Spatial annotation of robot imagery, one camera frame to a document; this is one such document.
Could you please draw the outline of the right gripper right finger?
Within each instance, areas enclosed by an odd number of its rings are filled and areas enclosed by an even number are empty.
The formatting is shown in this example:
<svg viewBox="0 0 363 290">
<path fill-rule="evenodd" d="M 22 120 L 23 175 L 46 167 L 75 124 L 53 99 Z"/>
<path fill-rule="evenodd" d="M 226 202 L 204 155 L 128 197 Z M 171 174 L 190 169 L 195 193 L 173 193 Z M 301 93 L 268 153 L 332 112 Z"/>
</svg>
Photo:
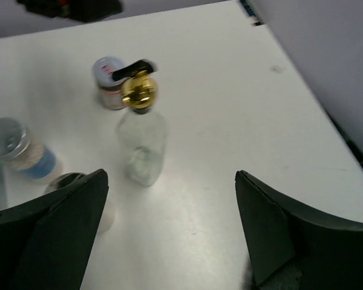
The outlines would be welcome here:
<svg viewBox="0 0 363 290">
<path fill-rule="evenodd" d="M 363 223 L 235 176 L 252 289 L 363 289 Z"/>
</svg>

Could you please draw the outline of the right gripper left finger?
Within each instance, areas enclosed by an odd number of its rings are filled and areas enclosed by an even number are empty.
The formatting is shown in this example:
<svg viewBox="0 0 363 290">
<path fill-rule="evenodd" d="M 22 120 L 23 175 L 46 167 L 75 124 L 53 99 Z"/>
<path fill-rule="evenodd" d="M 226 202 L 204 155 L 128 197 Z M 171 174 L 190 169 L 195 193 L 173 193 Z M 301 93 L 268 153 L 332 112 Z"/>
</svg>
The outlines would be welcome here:
<svg viewBox="0 0 363 290">
<path fill-rule="evenodd" d="M 0 289 L 80 289 L 108 195 L 96 170 L 0 211 Z"/>
</svg>

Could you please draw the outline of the blue label metal-lid jar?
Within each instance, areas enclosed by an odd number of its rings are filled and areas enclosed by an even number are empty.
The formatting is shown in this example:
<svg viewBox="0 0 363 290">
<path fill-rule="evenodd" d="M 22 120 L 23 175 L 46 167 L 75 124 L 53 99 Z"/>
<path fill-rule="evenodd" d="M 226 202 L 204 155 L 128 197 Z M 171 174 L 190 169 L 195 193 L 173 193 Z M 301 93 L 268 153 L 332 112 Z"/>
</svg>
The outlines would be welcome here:
<svg viewBox="0 0 363 290">
<path fill-rule="evenodd" d="M 40 184 L 49 184 L 63 172 L 56 154 L 23 123 L 0 118 L 0 163 Z"/>
</svg>

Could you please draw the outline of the glass oil bottle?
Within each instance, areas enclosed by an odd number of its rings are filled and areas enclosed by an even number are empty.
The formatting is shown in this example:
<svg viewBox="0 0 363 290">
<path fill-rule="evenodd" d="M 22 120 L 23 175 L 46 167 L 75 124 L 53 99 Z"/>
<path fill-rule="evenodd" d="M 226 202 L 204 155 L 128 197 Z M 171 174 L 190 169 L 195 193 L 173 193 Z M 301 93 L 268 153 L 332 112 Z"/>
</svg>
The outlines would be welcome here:
<svg viewBox="0 0 363 290">
<path fill-rule="evenodd" d="M 117 125 L 123 168 L 144 187 L 152 186 L 161 174 L 168 137 L 166 120 L 153 109 L 157 85 L 150 75 L 156 71 L 153 62 L 140 59 L 112 74 L 122 81 L 120 94 L 127 108 Z"/>
</svg>

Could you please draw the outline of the white lid spice jar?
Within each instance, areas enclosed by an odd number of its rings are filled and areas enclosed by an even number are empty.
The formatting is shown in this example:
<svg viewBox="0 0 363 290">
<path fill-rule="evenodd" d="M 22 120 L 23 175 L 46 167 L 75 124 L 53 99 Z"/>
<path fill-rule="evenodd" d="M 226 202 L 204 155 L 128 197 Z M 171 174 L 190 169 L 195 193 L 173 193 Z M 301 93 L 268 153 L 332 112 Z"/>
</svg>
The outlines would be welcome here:
<svg viewBox="0 0 363 290">
<path fill-rule="evenodd" d="M 102 57 L 92 65 L 91 71 L 98 87 L 99 101 L 106 109 L 118 111 L 125 107 L 120 93 L 125 79 L 115 81 L 112 78 L 113 72 L 124 67 L 124 63 L 119 58 L 112 56 Z"/>
</svg>

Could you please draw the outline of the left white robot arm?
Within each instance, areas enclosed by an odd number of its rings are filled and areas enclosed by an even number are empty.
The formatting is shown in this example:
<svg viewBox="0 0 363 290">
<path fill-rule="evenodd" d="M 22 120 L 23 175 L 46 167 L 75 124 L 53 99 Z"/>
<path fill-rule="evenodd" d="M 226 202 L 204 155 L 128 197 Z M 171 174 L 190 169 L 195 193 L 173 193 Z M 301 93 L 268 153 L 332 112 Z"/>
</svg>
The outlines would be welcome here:
<svg viewBox="0 0 363 290">
<path fill-rule="evenodd" d="M 17 0 L 27 12 L 48 18 L 96 22 L 123 12 L 120 0 Z"/>
</svg>

